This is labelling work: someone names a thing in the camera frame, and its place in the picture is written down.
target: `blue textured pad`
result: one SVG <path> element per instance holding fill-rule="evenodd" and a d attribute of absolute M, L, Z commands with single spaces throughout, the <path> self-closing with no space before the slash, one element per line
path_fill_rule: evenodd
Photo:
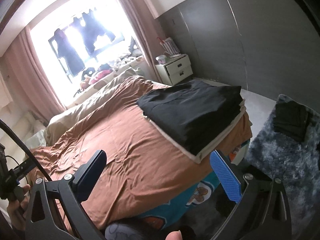
<path fill-rule="evenodd" d="M 241 199 L 241 184 L 217 151 L 210 154 L 210 165 L 220 180 L 228 198 L 236 203 Z"/>

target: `folded dark clothing on rug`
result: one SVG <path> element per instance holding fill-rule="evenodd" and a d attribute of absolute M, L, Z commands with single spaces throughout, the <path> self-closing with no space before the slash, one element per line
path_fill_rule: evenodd
<path fill-rule="evenodd" d="M 307 119 L 308 112 L 305 106 L 295 101 L 277 104 L 276 117 L 273 118 L 274 131 L 302 142 L 306 134 Z"/>
<path fill-rule="evenodd" d="M 175 142 L 196 156 L 240 114 L 240 86 L 214 87 L 198 80 L 153 90 L 138 106 Z"/>

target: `white nightstand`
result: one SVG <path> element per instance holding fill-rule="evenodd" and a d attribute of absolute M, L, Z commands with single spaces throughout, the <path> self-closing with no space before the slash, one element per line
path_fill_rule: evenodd
<path fill-rule="evenodd" d="M 181 57 L 173 58 L 170 62 L 163 65 L 156 65 L 162 82 L 169 86 L 174 86 L 186 77 L 193 74 L 189 56 L 187 54 Z"/>

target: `beige blanket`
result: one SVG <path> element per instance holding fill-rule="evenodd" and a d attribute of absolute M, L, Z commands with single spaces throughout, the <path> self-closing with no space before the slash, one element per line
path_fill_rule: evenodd
<path fill-rule="evenodd" d="M 33 152 L 53 180 L 74 173 L 97 149 L 107 153 L 107 166 L 89 199 L 82 203 L 99 229 L 168 202 L 212 172 L 209 156 L 196 164 L 143 117 L 136 101 L 162 87 L 140 76 L 129 77 L 105 104 L 63 134 L 56 144 Z M 245 113 L 216 148 L 228 154 L 251 136 Z M 39 170 L 32 171 L 33 182 L 41 176 Z"/>

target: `curtain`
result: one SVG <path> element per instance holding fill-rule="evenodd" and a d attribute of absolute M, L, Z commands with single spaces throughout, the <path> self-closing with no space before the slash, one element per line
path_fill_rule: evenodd
<path fill-rule="evenodd" d="M 54 92 L 26 26 L 3 55 L 12 89 L 44 123 L 66 110 Z"/>
<path fill-rule="evenodd" d="M 155 67 L 155 58 L 164 53 L 157 37 L 164 38 L 164 32 L 155 20 L 144 0 L 119 0 L 136 34 L 137 42 L 142 50 L 154 81 L 161 82 Z"/>

